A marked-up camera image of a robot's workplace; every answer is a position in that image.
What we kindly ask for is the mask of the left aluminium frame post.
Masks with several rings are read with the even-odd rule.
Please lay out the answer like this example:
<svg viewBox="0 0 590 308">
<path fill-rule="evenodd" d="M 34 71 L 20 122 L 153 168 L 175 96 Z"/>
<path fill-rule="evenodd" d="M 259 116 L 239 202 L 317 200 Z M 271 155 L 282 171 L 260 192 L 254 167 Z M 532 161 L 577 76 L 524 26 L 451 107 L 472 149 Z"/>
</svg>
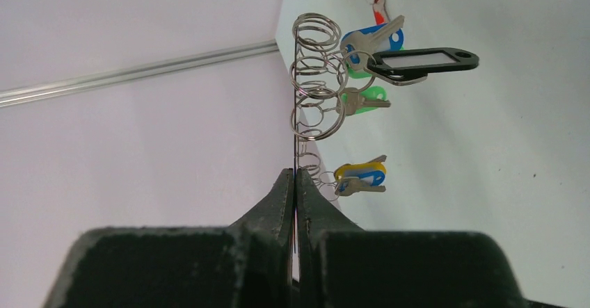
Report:
<svg viewBox="0 0 590 308">
<path fill-rule="evenodd" d="M 277 51 L 278 45 L 276 41 L 268 40 L 201 54 L 160 60 L 154 63 L 136 65 L 110 72 L 101 72 L 51 83 L 5 90 L 1 92 L 1 107 L 6 108 L 55 97 L 73 95 L 75 93 L 96 90 L 121 83 L 183 72 L 263 54 L 272 54 Z"/>
</svg>

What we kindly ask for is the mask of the red tagged key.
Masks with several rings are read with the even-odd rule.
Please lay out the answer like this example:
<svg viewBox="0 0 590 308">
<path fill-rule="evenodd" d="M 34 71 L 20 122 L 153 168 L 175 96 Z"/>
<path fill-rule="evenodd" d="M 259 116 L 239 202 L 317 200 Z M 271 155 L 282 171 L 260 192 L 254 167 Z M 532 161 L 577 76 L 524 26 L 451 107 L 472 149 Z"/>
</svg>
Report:
<svg viewBox="0 0 590 308">
<path fill-rule="evenodd" d="M 366 0 L 372 7 L 372 12 L 376 25 L 387 24 L 390 22 L 390 16 L 386 8 L 386 0 Z"/>
</svg>

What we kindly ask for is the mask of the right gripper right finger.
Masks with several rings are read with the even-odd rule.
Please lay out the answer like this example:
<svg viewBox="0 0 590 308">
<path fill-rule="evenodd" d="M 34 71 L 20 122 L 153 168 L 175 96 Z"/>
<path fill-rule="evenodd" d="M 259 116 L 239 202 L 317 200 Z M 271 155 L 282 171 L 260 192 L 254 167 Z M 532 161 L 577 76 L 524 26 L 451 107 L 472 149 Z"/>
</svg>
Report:
<svg viewBox="0 0 590 308">
<path fill-rule="evenodd" d="M 296 173 L 302 307 L 526 307 L 500 246 L 481 232 L 369 231 Z"/>
</svg>

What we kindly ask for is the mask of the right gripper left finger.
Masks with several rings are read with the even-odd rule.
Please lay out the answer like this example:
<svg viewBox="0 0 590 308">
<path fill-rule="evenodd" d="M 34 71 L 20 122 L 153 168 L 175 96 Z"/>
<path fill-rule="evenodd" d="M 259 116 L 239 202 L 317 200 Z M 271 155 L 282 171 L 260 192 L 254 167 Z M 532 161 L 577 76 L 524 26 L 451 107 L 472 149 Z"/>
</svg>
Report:
<svg viewBox="0 0 590 308">
<path fill-rule="evenodd" d="M 45 307 L 290 307 L 294 173 L 224 227 L 102 227 L 72 244 Z"/>
</svg>

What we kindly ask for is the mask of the blue key tag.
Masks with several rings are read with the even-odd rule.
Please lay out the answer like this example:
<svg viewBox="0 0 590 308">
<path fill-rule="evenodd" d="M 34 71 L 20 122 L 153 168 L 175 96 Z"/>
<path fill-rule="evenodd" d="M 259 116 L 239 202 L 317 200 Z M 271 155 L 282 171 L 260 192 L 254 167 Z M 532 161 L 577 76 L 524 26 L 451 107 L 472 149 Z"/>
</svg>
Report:
<svg viewBox="0 0 590 308">
<path fill-rule="evenodd" d="M 341 40 L 340 49 L 348 57 L 346 63 L 355 71 L 365 68 L 370 56 L 382 51 L 399 51 L 404 44 L 405 17 L 399 15 L 392 21 L 348 32 Z"/>
<path fill-rule="evenodd" d="M 361 192 L 383 193 L 386 192 L 384 181 L 385 173 L 382 170 L 345 175 L 337 180 L 335 194 L 339 197 L 349 197 Z"/>
</svg>

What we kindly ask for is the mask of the green key tag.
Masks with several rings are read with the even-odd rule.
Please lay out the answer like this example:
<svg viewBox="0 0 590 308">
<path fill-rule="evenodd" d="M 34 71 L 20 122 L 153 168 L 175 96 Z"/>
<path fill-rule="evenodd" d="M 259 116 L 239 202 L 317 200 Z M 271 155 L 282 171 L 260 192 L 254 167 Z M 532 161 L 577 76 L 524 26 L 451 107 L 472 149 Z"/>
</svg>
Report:
<svg viewBox="0 0 590 308">
<path fill-rule="evenodd" d="M 366 79 L 372 76 L 370 73 L 364 70 L 354 70 L 351 67 L 347 67 L 347 72 L 349 77 L 352 79 Z"/>
<path fill-rule="evenodd" d="M 335 110 L 339 114 L 344 113 L 350 116 L 390 106 L 385 89 L 380 86 L 371 86 L 362 92 L 358 92 L 357 88 L 345 88 Z"/>
</svg>

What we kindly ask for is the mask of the yellow key tag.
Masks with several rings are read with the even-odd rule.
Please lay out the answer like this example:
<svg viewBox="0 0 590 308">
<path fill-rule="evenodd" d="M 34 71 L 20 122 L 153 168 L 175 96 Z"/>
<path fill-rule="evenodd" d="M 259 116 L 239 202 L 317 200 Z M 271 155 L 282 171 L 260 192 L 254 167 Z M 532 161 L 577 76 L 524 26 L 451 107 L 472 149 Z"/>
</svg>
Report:
<svg viewBox="0 0 590 308">
<path fill-rule="evenodd" d="M 346 163 L 337 168 L 334 171 L 333 175 L 336 180 L 341 180 L 344 177 L 351 177 L 354 174 L 363 174 L 366 172 L 372 172 L 376 170 L 381 171 L 383 174 L 385 174 L 387 170 L 385 169 L 383 163 L 386 162 L 386 160 L 387 156 L 383 154 L 364 163 Z"/>
</svg>

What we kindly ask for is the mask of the large metal keyring plate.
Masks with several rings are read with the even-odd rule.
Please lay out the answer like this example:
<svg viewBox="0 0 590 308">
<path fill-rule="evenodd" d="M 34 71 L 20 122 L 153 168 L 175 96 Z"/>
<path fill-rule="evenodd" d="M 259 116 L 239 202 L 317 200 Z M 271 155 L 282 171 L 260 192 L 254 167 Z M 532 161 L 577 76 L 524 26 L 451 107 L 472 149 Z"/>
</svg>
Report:
<svg viewBox="0 0 590 308">
<path fill-rule="evenodd" d="M 342 94 L 349 80 L 337 50 L 342 32 L 327 16 L 303 13 L 293 23 L 294 59 L 288 67 L 294 89 L 289 123 L 294 137 L 294 168 L 306 171 L 329 202 L 339 193 L 334 173 L 325 168 L 319 142 L 344 123 Z"/>
</svg>

